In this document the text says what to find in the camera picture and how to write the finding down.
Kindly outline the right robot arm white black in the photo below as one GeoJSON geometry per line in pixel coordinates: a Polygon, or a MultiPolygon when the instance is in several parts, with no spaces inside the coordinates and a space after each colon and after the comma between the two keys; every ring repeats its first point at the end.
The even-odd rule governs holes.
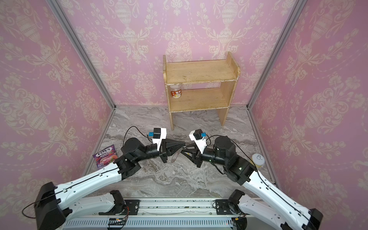
{"type": "Polygon", "coordinates": [[[255,164],[236,153],[237,145],[227,136],[218,136],[212,148],[205,139],[181,150],[197,167],[209,162],[223,169],[220,173],[260,197],[260,203],[243,191],[235,190],[228,198],[234,214],[250,214],[277,230],[317,230],[321,227],[323,214],[317,209],[308,209],[295,202],[269,182],[255,164]]]}

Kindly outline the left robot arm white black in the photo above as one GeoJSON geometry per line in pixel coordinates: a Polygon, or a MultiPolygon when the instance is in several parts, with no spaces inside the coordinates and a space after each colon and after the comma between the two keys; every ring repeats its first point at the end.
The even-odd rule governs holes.
{"type": "Polygon", "coordinates": [[[106,167],[57,186],[52,182],[44,184],[34,204],[37,229],[57,229],[76,214],[72,206],[77,206],[85,196],[134,175],[141,169],[140,161],[159,157],[166,163],[169,156],[185,145],[178,140],[154,139],[152,144],[145,146],[137,138],[130,138],[121,148],[122,156],[106,167]]]}

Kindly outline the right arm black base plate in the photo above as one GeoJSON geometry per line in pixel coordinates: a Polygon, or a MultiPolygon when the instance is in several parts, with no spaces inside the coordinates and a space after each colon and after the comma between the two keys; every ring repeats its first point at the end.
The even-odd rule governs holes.
{"type": "Polygon", "coordinates": [[[229,202],[227,199],[216,199],[214,207],[217,215],[240,215],[242,214],[237,204],[229,202]]]}

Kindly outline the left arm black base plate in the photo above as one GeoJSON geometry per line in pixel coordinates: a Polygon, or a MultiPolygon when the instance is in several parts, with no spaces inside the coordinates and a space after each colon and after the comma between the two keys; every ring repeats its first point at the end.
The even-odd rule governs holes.
{"type": "Polygon", "coordinates": [[[124,201],[124,204],[114,205],[110,211],[99,212],[101,216],[123,215],[123,216],[136,216],[140,208],[140,200],[128,199],[124,201]]]}

